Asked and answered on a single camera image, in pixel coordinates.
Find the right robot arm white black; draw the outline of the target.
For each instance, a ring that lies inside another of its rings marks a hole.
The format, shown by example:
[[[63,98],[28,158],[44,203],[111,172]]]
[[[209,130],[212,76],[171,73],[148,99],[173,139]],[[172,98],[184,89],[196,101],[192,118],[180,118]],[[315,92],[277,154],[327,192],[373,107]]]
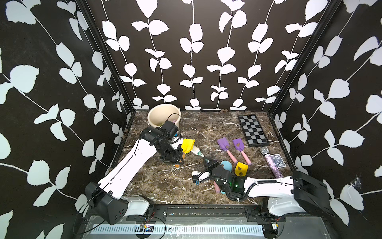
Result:
[[[334,215],[327,186],[302,172],[294,172],[288,177],[255,179],[232,173],[216,160],[205,158],[204,161],[205,171],[192,173],[195,184],[213,181],[229,200],[235,202],[262,197],[262,215],[282,217],[302,212],[316,217]]]

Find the green white scrub brush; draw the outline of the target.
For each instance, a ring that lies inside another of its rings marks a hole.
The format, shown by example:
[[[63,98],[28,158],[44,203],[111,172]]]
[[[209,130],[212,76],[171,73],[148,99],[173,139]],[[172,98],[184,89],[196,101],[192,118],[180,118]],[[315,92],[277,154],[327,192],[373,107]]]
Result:
[[[191,152],[194,153],[195,155],[200,156],[205,163],[209,163],[209,159],[205,157],[205,155],[201,152],[201,150],[197,146],[194,145],[193,148],[191,149]]]

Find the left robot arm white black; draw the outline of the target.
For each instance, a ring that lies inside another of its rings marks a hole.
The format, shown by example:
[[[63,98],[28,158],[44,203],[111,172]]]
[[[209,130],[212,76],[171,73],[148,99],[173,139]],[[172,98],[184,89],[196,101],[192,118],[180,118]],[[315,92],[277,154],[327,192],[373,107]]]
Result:
[[[122,196],[141,167],[157,152],[165,163],[184,163],[179,128],[171,121],[165,121],[160,127],[144,129],[132,150],[107,176],[86,186],[90,208],[110,225],[128,216],[151,216],[154,204],[148,198]]]

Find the yellow square trowel wooden handle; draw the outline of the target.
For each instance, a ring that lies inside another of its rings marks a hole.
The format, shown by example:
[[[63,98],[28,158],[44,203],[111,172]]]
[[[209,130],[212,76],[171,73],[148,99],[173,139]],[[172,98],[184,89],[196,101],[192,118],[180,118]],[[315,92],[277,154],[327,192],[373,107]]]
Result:
[[[178,142],[172,144],[172,147],[174,149],[177,149],[180,146],[182,148],[182,151],[183,151],[182,158],[181,158],[180,162],[175,164],[176,168],[179,168],[181,166],[181,164],[184,163],[184,159],[186,157],[186,154],[192,151],[194,144],[195,144],[194,139],[184,139],[184,138],[180,138],[178,140]]]

